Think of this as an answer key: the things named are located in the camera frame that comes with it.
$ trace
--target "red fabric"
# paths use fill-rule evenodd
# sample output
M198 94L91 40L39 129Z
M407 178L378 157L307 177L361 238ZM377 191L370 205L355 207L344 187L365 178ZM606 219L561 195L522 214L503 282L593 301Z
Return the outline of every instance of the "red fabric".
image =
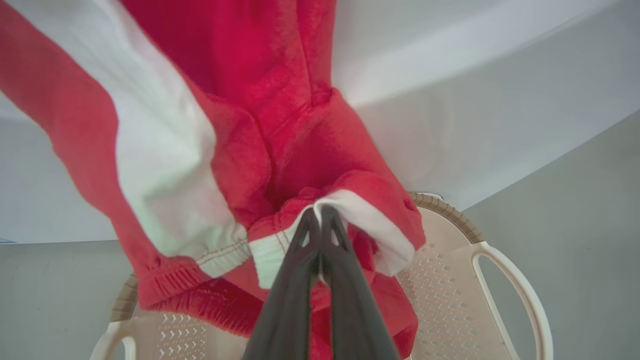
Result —
M249 229L250 241L289 227L316 199L348 189L382 211L416 249L424 243L413 202L331 86L335 2L123 3L184 72L214 126L212 172L236 220ZM0 88L45 129L83 197L111 219L140 278L140 304L249 335L268 295L258 285L253 260L211 279L191 258L158 253L118 185L118 120L109 94L4 1L0 53ZM373 239L355 226L348 233L406 357L417 330L415 313L397 280L376 273ZM289 240L281 240L283 250ZM328 359L328 289L314 289L312 305L313 353Z

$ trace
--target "red hoodie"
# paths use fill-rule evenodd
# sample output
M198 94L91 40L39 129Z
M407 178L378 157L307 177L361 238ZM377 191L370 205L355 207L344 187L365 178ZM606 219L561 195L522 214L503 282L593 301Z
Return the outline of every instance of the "red hoodie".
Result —
M0 90L107 215L140 305L249 335L304 209L335 207L402 356L420 215L332 88L334 1L0 0ZM330 357L328 288L312 347Z

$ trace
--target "gray floor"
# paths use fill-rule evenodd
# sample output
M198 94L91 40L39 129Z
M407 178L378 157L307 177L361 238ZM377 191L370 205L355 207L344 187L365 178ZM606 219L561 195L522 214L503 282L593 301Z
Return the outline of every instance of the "gray floor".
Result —
M0 245L0 359L88 360L130 273L117 241Z
M465 211L536 288L556 359L639 358L639 135L634 115ZM0 357L88 359L130 272L115 241L0 246ZM522 359L534 359L515 293L486 275Z
M635 114L464 211L536 289L556 359L640 359L639 136ZM515 292L486 273L522 360L534 359Z

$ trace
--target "white fabric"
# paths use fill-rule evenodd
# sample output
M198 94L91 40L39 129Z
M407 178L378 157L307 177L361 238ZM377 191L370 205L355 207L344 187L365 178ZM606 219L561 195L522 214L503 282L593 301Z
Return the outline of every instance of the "white fabric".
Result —
M214 129L180 74L122 5L115 0L7 3L112 98L118 181L158 251L191 256L213 277L244 262L246 230L234 220L211 172ZM210 254L220 249L234 250Z
M298 224L302 219L302 214L308 208L311 208L311 205L302 209L296 220L288 228L249 243L249 249L253 255L255 269L258 273L258 285L261 288L271 289L284 256L289 249L289 241L293 239Z
M333 206L342 219L359 227L376 241L378 252L374 260L377 272L393 276L411 263L415 248L409 239L398 226L361 196L349 190L338 190L318 199L313 204L313 209L320 224L322 224L321 210L326 205ZM287 229L249 243L261 288L272 287L289 248L289 242L285 239L293 237L303 213L304 210Z

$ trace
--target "sleeve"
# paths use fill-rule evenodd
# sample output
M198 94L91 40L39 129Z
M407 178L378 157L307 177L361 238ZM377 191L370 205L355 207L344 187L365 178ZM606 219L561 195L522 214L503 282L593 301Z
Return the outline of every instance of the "sleeve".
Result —
M272 212L254 119L203 93L118 1L0 1L0 53L0 90L111 219L143 305L250 257L247 229Z

